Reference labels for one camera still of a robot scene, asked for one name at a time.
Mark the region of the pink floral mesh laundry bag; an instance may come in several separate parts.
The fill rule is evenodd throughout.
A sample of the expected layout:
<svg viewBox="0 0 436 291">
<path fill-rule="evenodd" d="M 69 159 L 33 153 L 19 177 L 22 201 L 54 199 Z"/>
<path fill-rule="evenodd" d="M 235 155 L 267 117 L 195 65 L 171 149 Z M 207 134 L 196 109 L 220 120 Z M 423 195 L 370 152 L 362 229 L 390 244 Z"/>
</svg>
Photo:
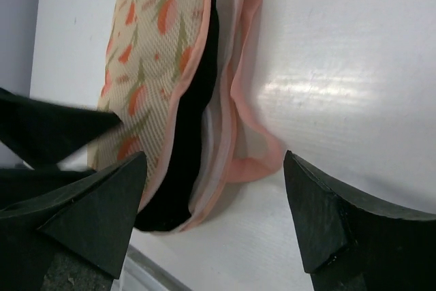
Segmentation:
<svg viewBox="0 0 436 291">
<path fill-rule="evenodd" d="M 217 79 L 202 115 L 200 171 L 191 217 L 167 232 L 188 230 L 211 212 L 228 183 L 263 179 L 281 167 L 279 139 L 248 100 L 263 0 L 116 0 L 98 106 L 120 127 L 92 142 L 89 165 L 101 170 L 143 151 L 148 174 L 138 208 L 150 202 L 168 171 L 176 117 L 204 53 L 211 10 L 219 19 Z"/>
</svg>

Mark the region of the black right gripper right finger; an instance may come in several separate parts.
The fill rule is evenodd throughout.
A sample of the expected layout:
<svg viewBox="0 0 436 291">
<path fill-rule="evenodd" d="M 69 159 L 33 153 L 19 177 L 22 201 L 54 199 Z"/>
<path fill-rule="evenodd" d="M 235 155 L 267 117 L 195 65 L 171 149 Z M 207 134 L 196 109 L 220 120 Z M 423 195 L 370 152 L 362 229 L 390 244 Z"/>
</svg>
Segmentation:
<svg viewBox="0 0 436 291">
<path fill-rule="evenodd" d="M 393 204 L 287 151 L 285 188 L 314 290 L 434 290 L 435 215 Z"/>
</svg>

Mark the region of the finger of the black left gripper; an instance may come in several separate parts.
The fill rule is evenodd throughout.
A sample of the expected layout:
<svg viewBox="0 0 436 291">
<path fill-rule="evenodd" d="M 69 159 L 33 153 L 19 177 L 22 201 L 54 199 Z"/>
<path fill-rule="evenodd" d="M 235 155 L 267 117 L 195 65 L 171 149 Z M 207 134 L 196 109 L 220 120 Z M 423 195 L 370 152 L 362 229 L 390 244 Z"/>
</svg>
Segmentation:
<svg viewBox="0 0 436 291">
<path fill-rule="evenodd" d="M 52 104 L 1 89 L 1 142 L 31 167 L 56 166 L 120 124 L 113 112 Z"/>
<path fill-rule="evenodd" d="M 55 170 L 43 168 L 1 169 L 1 208 L 38 197 L 94 174 L 93 169 Z"/>
</svg>

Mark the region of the black bra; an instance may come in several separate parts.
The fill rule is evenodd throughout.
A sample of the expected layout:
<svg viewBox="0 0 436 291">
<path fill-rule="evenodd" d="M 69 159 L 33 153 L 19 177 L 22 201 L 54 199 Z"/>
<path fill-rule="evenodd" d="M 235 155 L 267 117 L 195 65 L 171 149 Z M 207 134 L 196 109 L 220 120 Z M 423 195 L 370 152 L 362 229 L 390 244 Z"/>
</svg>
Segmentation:
<svg viewBox="0 0 436 291">
<path fill-rule="evenodd" d="M 202 115 L 217 79 L 218 38 L 219 19 L 213 8 L 204 53 L 179 102 L 168 171 L 153 198 L 136 216 L 134 227 L 140 231 L 171 231 L 191 217 L 189 199 L 200 171 Z"/>
</svg>

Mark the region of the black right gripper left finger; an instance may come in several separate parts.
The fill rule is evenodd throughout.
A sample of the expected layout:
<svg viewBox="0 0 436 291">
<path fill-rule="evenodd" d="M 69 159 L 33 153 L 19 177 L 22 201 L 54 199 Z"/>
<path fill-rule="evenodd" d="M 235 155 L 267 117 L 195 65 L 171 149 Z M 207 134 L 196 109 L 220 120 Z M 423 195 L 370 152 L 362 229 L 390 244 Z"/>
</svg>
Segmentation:
<svg viewBox="0 0 436 291">
<path fill-rule="evenodd" d="M 147 176 L 142 152 L 1 208 L 2 290 L 109 290 Z"/>
</svg>

